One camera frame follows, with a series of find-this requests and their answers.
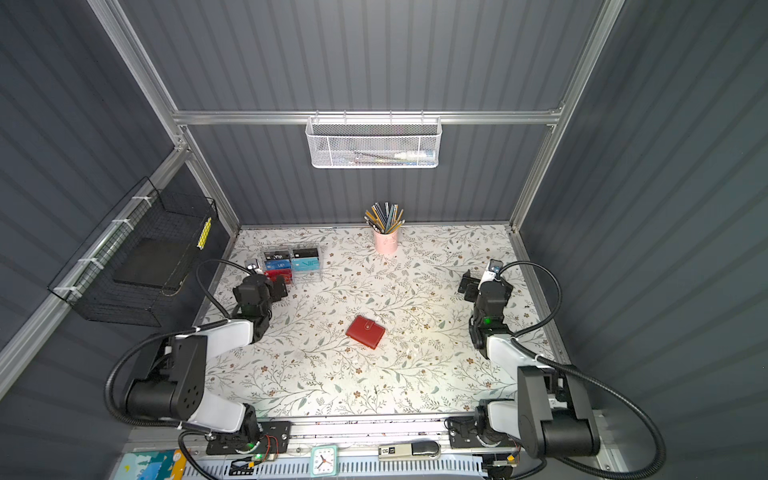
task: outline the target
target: red wallet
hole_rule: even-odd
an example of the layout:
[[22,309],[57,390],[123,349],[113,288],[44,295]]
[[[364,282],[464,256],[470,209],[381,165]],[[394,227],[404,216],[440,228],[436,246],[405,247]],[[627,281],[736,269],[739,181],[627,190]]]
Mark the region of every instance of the red wallet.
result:
[[358,315],[347,329],[346,334],[363,345],[376,349],[379,341],[384,336],[384,331],[385,328],[383,326],[364,316]]

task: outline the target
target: analog clock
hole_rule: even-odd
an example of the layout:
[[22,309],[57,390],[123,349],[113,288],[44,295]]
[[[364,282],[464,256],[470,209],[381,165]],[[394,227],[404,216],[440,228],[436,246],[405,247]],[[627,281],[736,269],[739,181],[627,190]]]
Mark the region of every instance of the analog clock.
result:
[[339,473],[339,464],[336,461],[338,448],[335,445],[315,447],[310,457],[310,476],[327,477]]

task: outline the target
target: aluminum frame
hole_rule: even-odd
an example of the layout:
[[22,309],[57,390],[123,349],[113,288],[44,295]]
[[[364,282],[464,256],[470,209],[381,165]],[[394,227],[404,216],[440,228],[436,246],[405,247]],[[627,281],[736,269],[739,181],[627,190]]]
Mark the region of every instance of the aluminum frame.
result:
[[[520,236],[519,232],[510,230],[509,242],[512,244],[512,250],[515,252],[515,258],[530,262],[531,258],[528,256],[528,251],[525,249],[525,244]],[[547,297],[544,295],[544,290],[541,288],[541,284],[538,281],[536,270],[530,265],[521,265],[520,271],[523,274],[525,284],[528,285],[528,292],[531,294],[531,300],[533,300],[533,306],[538,313],[539,318],[545,318],[552,312],[547,303]],[[565,349],[562,337],[560,337],[560,331],[555,323],[555,319],[552,319],[550,323],[544,325],[544,333],[547,335],[549,345],[552,347],[552,355],[554,360],[558,363],[571,363],[571,359],[568,357],[568,351]]]
[[[153,186],[163,188],[179,171],[181,166],[190,156],[190,152],[185,146],[179,145],[174,148],[165,158],[163,163],[150,177],[150,181],[144,182],[129,200],[125,207],[115,215],[115,220],[124,219],[130,214],[139,203],[143,202],[141,198],[146,197]],[[118,222],[110,222],[104,232],[91,244],[85,251],[83,257],[92,257],[94,252],[98,251],[107,242],[109,237],[118,228]],[[84,268],[83,262],[76,263],[72,269],[65,275],[59,286],[69,285],[72,280],[77,278]],[[59,323],[70,312],[71,307],[64,300],[58,298],[53,293],[49,293],[43,303],[22,325],[21,329],[8,341],[0,352],[0,400],[5,396],[16,379],[24,372],[27,365],[32,361],[38,351],[43,347],[51,334],[56,330]]]
[[149,58],[149,54],[141,44],[136,31],[131,26],[120,2],[118,0],[88,0],[88,4],[128,66],[128,70],[134,76],[168,137],[175,144],[190,146],[194,156],[187,162],[187,167],[197,180],[203,194],[216,201],[219,218],[227,232],[230,236],[236,235],[240,228],[240,221],[237,219],[232,204],[216,180],[192,133],[182,128],[173,119],[173,113],[178,111],[176,103]]
[[581,100],[584,89],[587,87],[589,78],[592,76],[592,71],[598,62],[598,58],[600,58],[600,53],[602,53],[605,47],[608,36],[616,24],[622,7],[624,7],[624,0],[604,0],[603,2],[598,19],[592,28],[592,32],[590,32],[587,44],[584,46],[581,57],[576,64],[571,83],[568,85],[568,89],[563,97],[560,121],[544,139],[541,150],[531,167],[531,173],[528,174],[525,186],[523,186],[515,209],[512,211],[509,223],[514,231],[520,230],[525,216],[528,215],[528,210],[530,210],[531,204],[533,204],[536,192],[541,186],[541,181],[544,180],[549,164],[558,151],[563,135],[571,123],[576,107]]
[[172,115],[179,125],[304,125],[310,117],[337,118],[343,123],[347,117],[387,122],[422,118],[440,118],[450,125],[554,125],[560,121],[560,110],[551,111],[178,111]]

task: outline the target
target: pink pencil cup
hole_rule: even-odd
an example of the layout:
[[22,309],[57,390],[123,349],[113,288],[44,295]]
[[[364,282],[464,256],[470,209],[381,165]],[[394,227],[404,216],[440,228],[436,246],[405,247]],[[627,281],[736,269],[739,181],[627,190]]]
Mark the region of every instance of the pink pencil cup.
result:
[[373,246],[382,255],[389,255],[397,251],[397,230],[385,235],[373,230]]

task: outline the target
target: floral tablecloth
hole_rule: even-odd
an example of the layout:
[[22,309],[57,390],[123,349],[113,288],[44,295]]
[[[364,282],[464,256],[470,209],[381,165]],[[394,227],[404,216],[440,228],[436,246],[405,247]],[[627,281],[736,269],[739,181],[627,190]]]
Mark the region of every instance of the floral tablecloth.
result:
[[[261,341],[207,365],[206,387],[254,405],[260,416],[457,412],[517,388],[469,339],[472,304],[456,293],[464,272],[479,277],[489,258],[513,261],[502,225],[403,227],[399,249],[379,255],[368,228],[243,230],[230,259],[240,264],[265,247],[318,243],[319,280],[295,283],[273,305]],[[216,298],[232,307],[243,274],[228,267]],[[538,321],[522,274],[505,316],[512,329]],[[345,335],[363,315],[386,328],[374,350]],[[213,307],[206,322],[220,318]],[[544,332],[524,344],[551,353]]]

